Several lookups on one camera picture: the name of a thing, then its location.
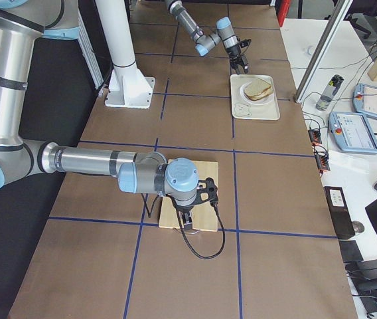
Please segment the aluminium frame post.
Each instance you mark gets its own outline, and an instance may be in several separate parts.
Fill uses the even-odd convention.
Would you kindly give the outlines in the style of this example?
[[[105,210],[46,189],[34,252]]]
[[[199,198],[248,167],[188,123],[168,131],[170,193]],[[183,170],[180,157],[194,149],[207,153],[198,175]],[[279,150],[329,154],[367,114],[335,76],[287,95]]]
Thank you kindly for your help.
[[[304,100],[306,90],[308,89],[320,63],[330,47],[338,29],[343,21],[344,17],[348,13],[353,0],[339,0],[335,6],[335,9],[329,18],[325,30],[321,35],[321,38],[316,46],[316,49],[312,55],[312,58],[308,64],[308,67],[301,79],[301,83],[294,95],[294,101],[300,103]]]

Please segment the far teach pendant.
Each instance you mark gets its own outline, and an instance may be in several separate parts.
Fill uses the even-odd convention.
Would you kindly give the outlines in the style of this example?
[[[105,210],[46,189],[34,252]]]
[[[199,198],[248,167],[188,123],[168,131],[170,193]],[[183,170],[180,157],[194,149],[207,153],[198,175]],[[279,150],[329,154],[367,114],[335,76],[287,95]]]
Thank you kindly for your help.
[[[352,103],[357,112],[377,119],[377,87],[368,84],[356,85]]]

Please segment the teach pendant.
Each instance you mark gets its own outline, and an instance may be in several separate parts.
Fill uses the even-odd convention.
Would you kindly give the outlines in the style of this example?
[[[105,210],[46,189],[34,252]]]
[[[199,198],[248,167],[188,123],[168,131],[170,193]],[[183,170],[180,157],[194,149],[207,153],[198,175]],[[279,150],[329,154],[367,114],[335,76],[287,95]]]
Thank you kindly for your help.
[[[329,131],[342,152],[377,154],[377,139],[365,114],[331,112]]]
[[[368,84],[356,85],[352,103],[357,112],[377,119],[377,87]]]

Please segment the white round plate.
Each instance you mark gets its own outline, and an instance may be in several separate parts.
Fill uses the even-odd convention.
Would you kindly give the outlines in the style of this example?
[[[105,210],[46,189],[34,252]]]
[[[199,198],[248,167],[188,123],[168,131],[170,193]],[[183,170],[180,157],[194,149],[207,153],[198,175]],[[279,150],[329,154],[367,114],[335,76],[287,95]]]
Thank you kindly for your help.
[[[241,85],[239,91],[240,91],[240,96],[242,98],[242,100],[244,102],[247,102],[247,103],[250,103],[250,104],[253,104],[253,105],[264,105],[264,104],[267,104],[269,102],[271,102],[274,98],[275,98],[275,93],[271,93],[270,95],[266,96],[266,97],[263,97],[262,99],[259,99],[259,100],[250,100],[248,98],[248,96],[245,94],[244,92],[244,89],[250,85],[252,83],[252,81],[250,82],[246,82],[244,83],[243,85]]]

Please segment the red black connector block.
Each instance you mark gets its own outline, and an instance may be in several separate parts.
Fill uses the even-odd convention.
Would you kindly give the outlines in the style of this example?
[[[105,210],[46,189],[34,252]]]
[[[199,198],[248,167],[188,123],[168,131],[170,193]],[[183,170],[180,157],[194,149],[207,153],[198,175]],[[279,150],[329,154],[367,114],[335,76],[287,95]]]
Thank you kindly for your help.
[[[318,128],[308,130],[309,139],[313,148],[313,154],[319,173],[323,175],[330,171],[329,153],[322,144],[321,131]]]

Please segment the near teach pendant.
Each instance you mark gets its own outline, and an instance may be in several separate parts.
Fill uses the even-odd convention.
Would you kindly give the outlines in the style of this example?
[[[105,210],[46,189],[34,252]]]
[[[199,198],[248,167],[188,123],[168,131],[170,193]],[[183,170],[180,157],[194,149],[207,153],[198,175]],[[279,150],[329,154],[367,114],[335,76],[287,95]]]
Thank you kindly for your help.
[[[331,112],[329,131],[342,152],[377,154],[377,139],[365,114]]]

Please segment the cream bear tray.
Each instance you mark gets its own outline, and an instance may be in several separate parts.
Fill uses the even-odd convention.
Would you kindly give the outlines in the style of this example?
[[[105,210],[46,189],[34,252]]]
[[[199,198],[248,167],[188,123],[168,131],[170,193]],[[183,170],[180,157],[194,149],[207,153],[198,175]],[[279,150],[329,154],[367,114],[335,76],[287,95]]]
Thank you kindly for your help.
[[[253,105],[244,102],[240,96],[240,87],[246,82],[261,78],[271,84],[275,98],[264,105]],[[231,107],[232,115],[237,119],[253,119],[253,120],[278,120],[280,118],[279,106],[272,77],[268,75],[257,74],[233,74],[230,76],[231,89]]]

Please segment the clear water bottle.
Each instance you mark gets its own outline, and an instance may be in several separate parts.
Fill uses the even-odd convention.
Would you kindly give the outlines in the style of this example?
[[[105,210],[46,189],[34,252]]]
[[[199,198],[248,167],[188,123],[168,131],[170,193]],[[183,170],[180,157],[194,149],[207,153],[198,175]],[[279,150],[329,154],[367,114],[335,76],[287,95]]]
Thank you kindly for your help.
[[[320,111],[325,111],[338,93],[343,82],[344,78],[339,74],[335,74],[325,87],[321,97],[315,104],[315,108]]]

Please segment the black box with label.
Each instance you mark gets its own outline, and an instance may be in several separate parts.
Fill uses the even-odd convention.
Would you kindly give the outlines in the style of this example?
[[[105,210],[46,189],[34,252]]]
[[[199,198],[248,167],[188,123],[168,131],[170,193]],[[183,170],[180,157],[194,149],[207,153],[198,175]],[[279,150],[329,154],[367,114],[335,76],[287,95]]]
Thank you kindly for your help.
[[[324,186],[323,189],[337,238],[340,240],[352,238],[355,232],[342,188]]]

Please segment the bread slice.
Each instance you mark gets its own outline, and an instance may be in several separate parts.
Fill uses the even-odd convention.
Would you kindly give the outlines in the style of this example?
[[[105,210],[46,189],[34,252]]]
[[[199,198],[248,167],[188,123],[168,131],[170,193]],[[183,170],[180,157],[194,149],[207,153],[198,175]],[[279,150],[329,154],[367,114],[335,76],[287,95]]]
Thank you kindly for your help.
[[[253,90],[253,89],[245,89],[244,94],[246,97],[251,101],[259,101],[273,93],[272,88],[267,88],[265,90],[259,91],[259,90]]]
[[[266,82],[265,80],[262,80],[261,78],[256,78],[252,81],[250,85],[246,87],[247,89],[253,89],[253,90],[265,90],[267,88],[272,88],[271,84]]]

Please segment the white pole base plate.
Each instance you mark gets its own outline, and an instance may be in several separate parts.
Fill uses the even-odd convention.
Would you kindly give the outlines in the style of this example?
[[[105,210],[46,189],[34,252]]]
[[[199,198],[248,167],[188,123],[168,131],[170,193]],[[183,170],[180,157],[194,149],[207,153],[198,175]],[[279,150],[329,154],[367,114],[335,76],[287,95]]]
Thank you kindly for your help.
[[[151,105],[155,78],[144,76],[135,67],[114,67],[108,85],[105,105],[114,108],[148,109]]]

